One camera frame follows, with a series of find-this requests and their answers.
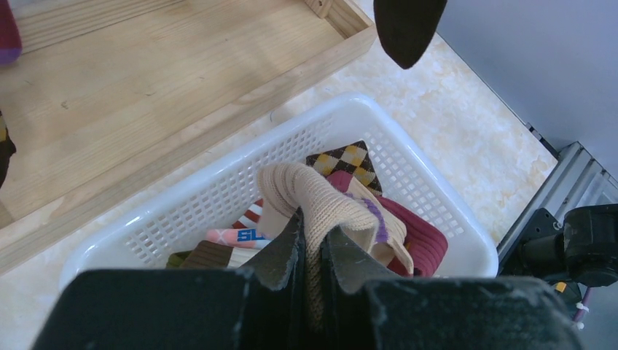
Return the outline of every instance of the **wooden board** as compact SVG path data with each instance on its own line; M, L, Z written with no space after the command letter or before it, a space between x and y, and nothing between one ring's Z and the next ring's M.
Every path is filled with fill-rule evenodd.
M321 20L298 0L187 0L0 70L17 144L0 273L365 53L374 27L338 2Z
M14 9L23 52L101 29L183 0L46 0Z

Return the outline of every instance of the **gray wall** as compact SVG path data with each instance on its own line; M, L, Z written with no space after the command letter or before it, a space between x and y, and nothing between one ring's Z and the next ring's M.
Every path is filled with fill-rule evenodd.
M438 32L551 145L618 177L618 0L448 0Z

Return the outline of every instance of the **wooden box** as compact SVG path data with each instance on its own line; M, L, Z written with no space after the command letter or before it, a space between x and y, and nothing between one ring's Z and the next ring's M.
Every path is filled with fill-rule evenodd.
M0 108L17 145L0 190L0 273L328 77L376 37L351 0L45 6L15 12L27 53L0 68Z

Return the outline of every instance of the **laundry basket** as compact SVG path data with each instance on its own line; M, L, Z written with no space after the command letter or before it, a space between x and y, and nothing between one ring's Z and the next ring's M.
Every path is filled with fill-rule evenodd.
M191 250L208 228L226 228L257 199L256 175L271 163L365 140L383 195L446 236L439 276L495 276L493 242L457 192L414 141L374 101L346 93L272 129L180 181L87 238L60 276L66 286L93 268L163 268L169 254Z

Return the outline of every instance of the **marble tabletop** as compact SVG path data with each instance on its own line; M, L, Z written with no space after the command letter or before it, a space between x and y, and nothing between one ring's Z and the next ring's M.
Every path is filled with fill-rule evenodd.
M373 18L371 0L356 2ZM376 42L365 56L330 78L0 276L0 349L30 346L59 295L64 260L84 238L255 136L345 91L372 97L402 125L496 244L556 164L438 35L408 71L391 62Z

